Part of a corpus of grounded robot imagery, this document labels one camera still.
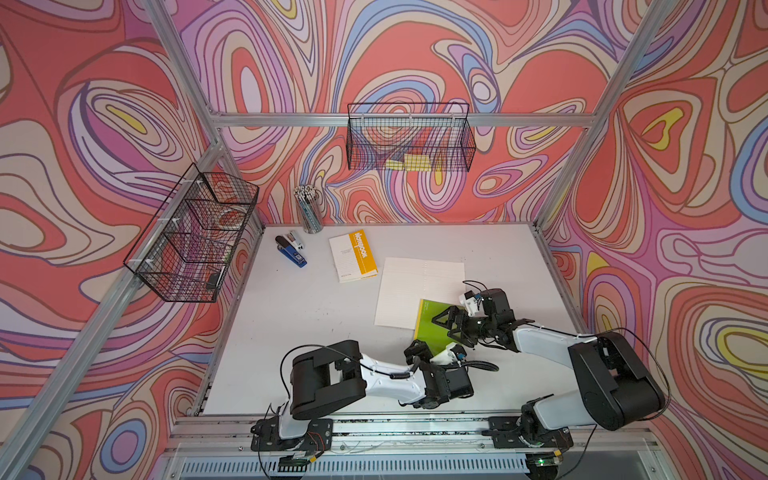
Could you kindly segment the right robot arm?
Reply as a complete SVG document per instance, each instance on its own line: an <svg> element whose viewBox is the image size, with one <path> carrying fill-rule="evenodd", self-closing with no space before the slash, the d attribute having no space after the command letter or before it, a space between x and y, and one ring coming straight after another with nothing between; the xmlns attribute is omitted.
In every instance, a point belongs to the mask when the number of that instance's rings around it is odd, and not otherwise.
<svg viewBox="0 0 768 480"><path fill-rule="evenodd" d="M454 342L545 358L572 370L577 388L521 407L513 431L531 447L572 426L618 430L661 414L668 397L624 336L607 331L571 334L519 318L498 288L466 292L431 322Z"/></svg>

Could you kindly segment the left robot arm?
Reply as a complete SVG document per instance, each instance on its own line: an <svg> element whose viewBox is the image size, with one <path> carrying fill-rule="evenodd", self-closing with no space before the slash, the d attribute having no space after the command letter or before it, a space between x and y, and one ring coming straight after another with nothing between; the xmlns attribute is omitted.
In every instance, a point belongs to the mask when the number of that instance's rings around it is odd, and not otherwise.
<svg viewBox="0 0 768 480"><path fill-rule="evenodd" d="M252 434L280 448L312 433L313 423L366 397L387 398L404 407L432 410L474 395L469 371L496 373L499 366L469 360L464 347L448 344L433 355L428 344L414 340L404 350L406 363L392 364L361 352L355 340L332 345L307 344L282 377L287 400L252 428Z"/></svg>

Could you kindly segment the orange cover notebook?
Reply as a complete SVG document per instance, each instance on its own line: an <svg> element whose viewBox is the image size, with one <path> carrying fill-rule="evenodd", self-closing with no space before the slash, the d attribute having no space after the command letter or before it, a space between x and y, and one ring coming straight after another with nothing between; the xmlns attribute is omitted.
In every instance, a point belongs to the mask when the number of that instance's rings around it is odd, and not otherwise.
<svg viewBox="0 0 768 480"><path fill-rule="evenodd" d="M422 300L457 304L464 280L465 265L460 262L387 257L374 324L413 330Z"/></svg>

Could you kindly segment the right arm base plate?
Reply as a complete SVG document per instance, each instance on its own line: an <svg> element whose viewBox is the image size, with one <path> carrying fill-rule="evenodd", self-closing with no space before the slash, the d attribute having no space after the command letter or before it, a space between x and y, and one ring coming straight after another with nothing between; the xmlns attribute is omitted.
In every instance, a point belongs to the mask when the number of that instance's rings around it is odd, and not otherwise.
<svg viewBox="0 0 768 480"><path fill-rule="evenodd" d="M550 449L567 451L574 442L570 430L547 430L521 416L493 416L481 435L489 437L496 449Z"/></svg>

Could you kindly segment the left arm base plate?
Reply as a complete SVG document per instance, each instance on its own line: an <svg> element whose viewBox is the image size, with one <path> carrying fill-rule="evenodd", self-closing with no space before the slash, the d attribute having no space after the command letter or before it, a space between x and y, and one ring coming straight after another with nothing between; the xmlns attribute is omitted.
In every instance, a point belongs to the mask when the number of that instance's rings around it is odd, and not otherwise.
<svg viewBox="0 0 768 480"><path fill-rule="evenodd" d="M332 446L333 420L272 416L259 420L251 433L251 450L254 452L324 452Z"/></svg>

